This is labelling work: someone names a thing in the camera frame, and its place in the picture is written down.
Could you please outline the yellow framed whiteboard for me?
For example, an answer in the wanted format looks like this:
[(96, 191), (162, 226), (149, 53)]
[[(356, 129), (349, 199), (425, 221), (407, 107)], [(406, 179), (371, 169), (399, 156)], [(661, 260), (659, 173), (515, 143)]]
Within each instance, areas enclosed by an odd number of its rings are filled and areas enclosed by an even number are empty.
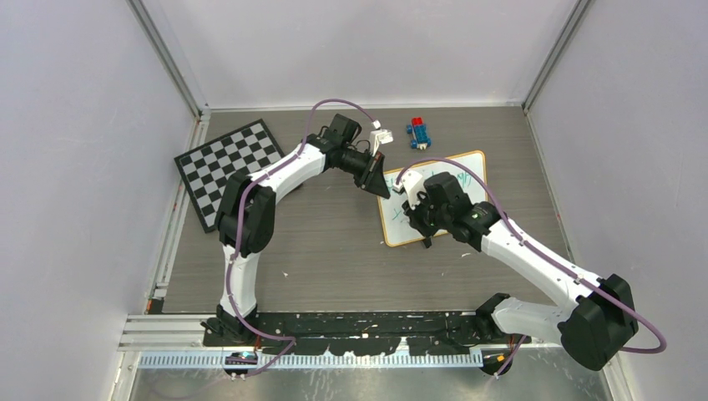
[[(484, 182), (487, 182), (486, 156), (481, 150), (449, 156), (448, 158), (457, 161), (461, 165), (465, 165)], [(486, 191), (468, 172), (449, 163), (427, 161), (414, 165), (407, 173), (411, 170), (420, 173), (424, 178), (441, 172), (448, 172), (458, 179), (460, 186), (469, 196), (472, 203), (478, 203), (479, 201), (486, 201), (488, 199)], [(402, 204), (407, 200), (407, 196), (405, 194), (396, 193), (392, 188), (401, 171), (402, 168), (399, 168), (384, 173), (387, 187), (390, 190), (390, 198), (377, 198), (384, 242), (390, 247), (407, 245), (423, 239), (423, 236), (418, 231), (409, 226), (409, 219), (403, 213)]]

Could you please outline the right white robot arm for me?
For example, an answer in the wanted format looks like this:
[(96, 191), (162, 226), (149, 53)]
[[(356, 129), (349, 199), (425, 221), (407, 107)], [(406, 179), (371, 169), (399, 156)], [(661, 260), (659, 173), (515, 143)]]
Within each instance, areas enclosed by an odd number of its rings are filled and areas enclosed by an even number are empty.
[(393, 189), (406, 195), (404, 214), (410, 227), (423, 235), (425, 246), (436, 233), (446, 231), (513, 268), (553, 301), (542, 305), (494, 294), (475, 311), (475, 330), (484, 341), (527, 335), (558, 344), (581, 366), (599, 371), (638, 332), (637, 319), (614, 304), (635, 308), (624, 278), (588, 272), (524, 236), (492, 203), (471, 202), (453, 175), (423, 178), (409, 170)]

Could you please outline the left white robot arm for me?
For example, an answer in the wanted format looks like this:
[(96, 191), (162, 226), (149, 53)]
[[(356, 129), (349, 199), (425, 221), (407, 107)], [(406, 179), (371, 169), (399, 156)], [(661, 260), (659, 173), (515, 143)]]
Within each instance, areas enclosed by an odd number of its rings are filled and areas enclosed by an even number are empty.
[(276, 163), (253, 174), (233, 173), (227, 180), (217, 212), (216, 227), (225, 257), (225, 286), (216, 309), (216, 332), (245, 346), (256, 333), (255, 279), (261, 252), (275, 230), (276, 206), (306, 180), (330, 169), (350, 174), (355, 186), (389, 198), (383, 174), (384, 154), (358, 150), (362, 127), (336, 114), (320, 133)]

